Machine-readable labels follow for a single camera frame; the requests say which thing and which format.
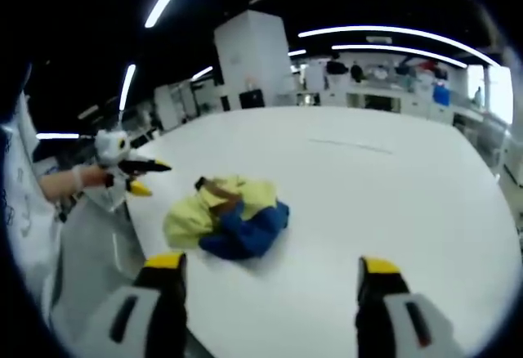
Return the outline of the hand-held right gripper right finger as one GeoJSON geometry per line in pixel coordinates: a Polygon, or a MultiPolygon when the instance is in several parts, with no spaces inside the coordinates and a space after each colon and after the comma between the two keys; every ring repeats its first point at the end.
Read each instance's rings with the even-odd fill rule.
{"type": "Polygon", "coordinates": [[[358,357],[463,357],[453,325],[400,269],[377,257],[359,259],[355,330],[358,357]]]}

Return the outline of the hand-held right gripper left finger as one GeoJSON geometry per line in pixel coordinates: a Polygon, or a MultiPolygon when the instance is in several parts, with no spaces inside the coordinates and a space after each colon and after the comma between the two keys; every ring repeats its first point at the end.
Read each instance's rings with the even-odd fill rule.
{"type": "Polygon", "coordinates": [[[160,254],[96,308],[79,339],[79,355],[183,357],[186,325],[186,254],[160,254]]]}

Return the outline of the person's left hand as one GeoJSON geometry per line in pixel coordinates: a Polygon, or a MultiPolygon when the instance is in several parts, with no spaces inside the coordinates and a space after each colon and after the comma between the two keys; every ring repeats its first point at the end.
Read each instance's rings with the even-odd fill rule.
{"type": "Polygon", "coordinates": [[[77,190],[98,186],[111,187],[114,184],[114,176],[98,165],[77,165],[71,172],[77,190]]]}

